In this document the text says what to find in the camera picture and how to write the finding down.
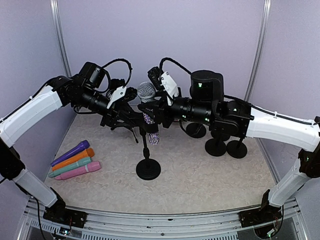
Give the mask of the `glitter silver-head microphone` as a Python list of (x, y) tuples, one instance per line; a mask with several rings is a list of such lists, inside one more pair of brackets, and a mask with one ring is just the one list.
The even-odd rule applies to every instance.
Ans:
[[(155, 100), (156, 89), (151, 82), (142, 82), (137, 88), (137, 96), (142, 104), (150, 103)], [(159, 128), (156, 122), (146, 113), (143, 113), (144, 121), (147, 125), (146, 132), (148, 141), (151, 145), (160, 142)]]

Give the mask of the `tall black stand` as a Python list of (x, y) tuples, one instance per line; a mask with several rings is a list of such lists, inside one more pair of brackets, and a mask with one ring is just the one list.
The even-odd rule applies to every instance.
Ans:
[(207, 130), (203, 124), (195, 122), (188, 124), (185, 130), (188, 136), (195, 139), (203, 138), (207, 133)]

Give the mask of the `purple microphone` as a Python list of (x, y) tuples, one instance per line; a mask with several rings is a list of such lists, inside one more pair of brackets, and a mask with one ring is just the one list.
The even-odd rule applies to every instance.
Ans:
[(51, 162), (50, 166), (54, 167), (55, 165), (57, 165), (65, 160), (79, 154), (80, 152), (88, 149), (89, 146), (90, 146), (90, 144), (87, 140), (81, 141), (77, 146), (73, 147), (72, 149), (70, 149), (69, 151), (67, 151), (66, 153), (61, 155), (60, 157), (53, 160), (53, 162)]

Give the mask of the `orange microphone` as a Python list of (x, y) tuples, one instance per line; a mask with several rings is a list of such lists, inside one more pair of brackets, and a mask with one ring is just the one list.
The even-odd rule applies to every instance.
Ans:
[(77, 162), (78, 160), (81, 160), (83, 158), (86, 158), (86, 157), (93, 157), (95, 155), (95, 152), (92, 148), (88, 148), (88, 149), (85, 149), (83, 150), (82, 152), (58, 163), (57, 165), (53, 166), (52, 167), (52, 171), (55, 171), (55, 170), (58, 170), (62, 167), (65, 167), (67, 165), (70, 165), (70, 164), (73, 164), (75, 162)]

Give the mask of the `black stand with phone clamp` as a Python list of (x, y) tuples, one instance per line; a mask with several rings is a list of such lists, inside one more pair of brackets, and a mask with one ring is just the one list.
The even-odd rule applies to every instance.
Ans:
[(139, 134), (143, 142), (143, 159), (136, 165), (137, 176), (145, 181), (155, 180), (161, 173), (161, 166), (155, 160), (150, 158), (150, 150), (147, 144), (147, 130), (149, 130), (148, 123), (146, 122), (145, 114), (141, 113), (143, 123), (139, 126)]

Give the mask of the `pink microphone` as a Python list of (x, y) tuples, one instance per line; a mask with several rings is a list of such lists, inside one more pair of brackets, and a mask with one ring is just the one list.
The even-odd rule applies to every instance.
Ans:
[(84, 166), (81, 166), (81, 167), (75, 168), (73, 170), (64, 172), (64, 173), (56, 176), (54, 179), (58, 180), (58, 181), (67, 180), (67, 179), (74, 178), (74, 177), (77, 177), (80, 175), (95, 172), (100, 169), (101, 169), (101, 163), (99, 161), (93, 161), (93, 162), (90, 162)]

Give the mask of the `teal microphone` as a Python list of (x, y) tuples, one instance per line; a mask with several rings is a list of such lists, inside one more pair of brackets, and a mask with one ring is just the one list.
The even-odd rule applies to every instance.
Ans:
[(49, 178), (53, 178), (53, 177), (56, 177), (56, 176), (59, 176), (60, 174), (62, 173), (65, 173), (65, 172), (68, 172), (68, 171), (71, 171), (71, 170), (74, 170), (76, 168), (79, 168), (79, 167), (82, 167), (88, 163), (90, 163), (92, 161), (92, 159), (90, 157), (84, 157), (74, 163), (71, 163), (71, 164), (68, 164), (64, 167), (61, 167), (59, 169), (56, 169), (52, 172), (50, 172), (48, 174), (48, 177)]

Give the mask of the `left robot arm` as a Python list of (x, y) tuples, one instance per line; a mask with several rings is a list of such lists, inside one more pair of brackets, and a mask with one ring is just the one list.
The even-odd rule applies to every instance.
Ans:
[(83, 211), (66, 207), (56, 190), (47, 186), (22, 161), (16, 143), (42, 120), (66, 107), (85, 108), (102, 117), (101, 125), (131, 130), (142, 123), (142, 115), (129, 106), (137, 89), (127, 80), (112, 79), (104, 66), (86, 62), (74, 76), (47, 80), (36, 93), (0, 120), (0, 174), (26, 195), (44, 206), (43, 217), (54, 223), (83, 227)]

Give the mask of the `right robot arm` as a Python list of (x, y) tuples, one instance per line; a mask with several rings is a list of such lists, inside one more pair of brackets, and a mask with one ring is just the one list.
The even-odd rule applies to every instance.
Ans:
[(168, 128), (173, 121), (206, 125), (214, 138), (206, 145), (213, 156), (229, 154), (243, 158), (245, 138), (268, 139), (300, 148), (290, 171), (262, 197), (261, 206), (241, 211), (242, 227), (271, 222), (284, 215), (285, 201), (306, 182), (320, 176), (320, 119), (299, 119), (257, 107), (224, 94), (220, 73), (197, 70), (190, 73), (190, 96), (182, 97), (177, 83), (158, 67), (148, 72), (149, 81), (138, 86), (139, 109), (151, 124)]

